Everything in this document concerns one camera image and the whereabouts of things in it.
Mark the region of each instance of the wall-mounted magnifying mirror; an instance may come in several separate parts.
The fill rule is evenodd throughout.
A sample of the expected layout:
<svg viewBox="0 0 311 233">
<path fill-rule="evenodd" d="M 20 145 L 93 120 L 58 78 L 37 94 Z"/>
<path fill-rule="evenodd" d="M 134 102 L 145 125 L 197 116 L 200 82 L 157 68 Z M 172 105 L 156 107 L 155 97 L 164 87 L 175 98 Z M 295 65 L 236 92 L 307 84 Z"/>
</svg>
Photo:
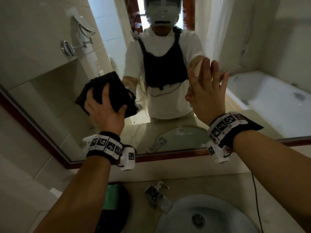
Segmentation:
<svg viewBox="0 0 311 233">
<path fill-rule="evenodd" d="M 87 48 L 87 44 L 88 43 L 93 43 L 92 41 L 92 37 L 93 35 L 96 33 L 96 28 L 90 23 L 88 22 L 86 19 L 84 19 L 82 16 L 80 15 L 73 15 L 72 16 L 73 19 L 77 22 L 79 29 L 81 30 L 81 32 L 83 33 L 84 36 L 86 36 L 87 38 L 89 38 L 90 40 L 85 42 L 83 41 L 83 45 L 82 46 L 72 46 L 70 42 L 68 41 L 61 41 L 61 49 L 62 51 L 68 55 L 73 57 L 75 55 L 75 50 L 77 48 Z"/>
</svg>

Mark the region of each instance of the t-shirt sleeve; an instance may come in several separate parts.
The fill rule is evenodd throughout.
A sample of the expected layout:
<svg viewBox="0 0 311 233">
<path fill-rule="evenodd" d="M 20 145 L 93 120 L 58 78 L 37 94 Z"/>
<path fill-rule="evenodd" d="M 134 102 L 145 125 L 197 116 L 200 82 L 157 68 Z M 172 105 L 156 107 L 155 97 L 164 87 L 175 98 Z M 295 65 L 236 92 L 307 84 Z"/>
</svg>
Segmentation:
<svg viewBox="0 0 311 233">
<path fill-rule="evenodd" d="M 131 41 L 125 54 L 124 76 L 133 77 L 139 80 L 142 68 L 142 60 L 138 53 L 137 41 Z"/>
<path fill-rule="evenodd" d="M 198 55 L 205 56 L 201 41 L 195 31 L 186 30 L 183 38 L 180 39 L 180 46 L 183 51 L 187 67 Z"/>
</svg>

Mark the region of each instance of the green cloth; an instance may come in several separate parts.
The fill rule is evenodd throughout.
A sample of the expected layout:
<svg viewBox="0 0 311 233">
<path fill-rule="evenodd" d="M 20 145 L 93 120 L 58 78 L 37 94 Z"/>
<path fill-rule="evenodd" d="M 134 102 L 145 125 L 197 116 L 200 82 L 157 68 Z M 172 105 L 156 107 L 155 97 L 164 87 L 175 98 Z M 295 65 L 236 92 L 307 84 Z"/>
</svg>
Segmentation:
<svg viewBox="0 0 311 233">
<path fill-rule="evenodd" d="M 115 210 L 118 205 L 118 187 L 119 184 L 108 185 L 103 209 Z"/>
</svg>

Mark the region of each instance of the round makeup mirror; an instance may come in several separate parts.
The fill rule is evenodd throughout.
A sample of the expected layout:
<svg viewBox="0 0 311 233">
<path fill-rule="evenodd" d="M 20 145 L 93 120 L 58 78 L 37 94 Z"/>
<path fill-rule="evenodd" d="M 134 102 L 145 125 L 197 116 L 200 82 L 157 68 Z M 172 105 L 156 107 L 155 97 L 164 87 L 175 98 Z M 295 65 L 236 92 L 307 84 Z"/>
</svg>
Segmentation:
<svg viewBox="0 0 311 233">
<path fill-rule="evenodd" d="M 93 35 L 96 33 L 96 28 L 90 22 L 88 22 L 80 15 L 74 15 L 73 18 L 78 23 L 81 32 L 87 38 L 93 37 Z"/>
</svg>

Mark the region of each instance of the hand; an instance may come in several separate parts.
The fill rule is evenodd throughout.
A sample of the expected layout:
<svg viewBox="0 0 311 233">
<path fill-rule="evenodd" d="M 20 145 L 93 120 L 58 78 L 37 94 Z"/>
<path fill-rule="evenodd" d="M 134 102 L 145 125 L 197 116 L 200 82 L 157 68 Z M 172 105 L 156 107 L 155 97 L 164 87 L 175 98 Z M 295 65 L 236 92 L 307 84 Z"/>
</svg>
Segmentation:
<svg viewBox="0 0 311 233">
<path fill-rule="evenodd" d="M 219 85 L 220 78 L 223 78 L 221 86 Z M 204 58 L 199 78 L 195 77 L 193 69 L 190 68 L 188 79 L 192 91 L 187 93 L 185 99 L 191 103 L 198 119 L 209 126 L 216 117 L 225 113 L 225 94 L 229 73 L 220 75 L 218 62 L 212 61 L 210 66 L 210 60 Z"/>
<path fill-rule="evenodd" d="M 86 95 L 86 101 L 84 108 L 90 113 L 90 119 L 94 122 L 101 132 L 113 132 L 120 136 L 124 128 L 124 115 L 127 109 L 126 105 L 123 105 L 118 113 L 116 113 L 109 99 L 109 84 L 107 83 L 103 89 L 102 104 L 99 104 L 93 98 L 93 88 L 91 88 Z"/>
</svg>

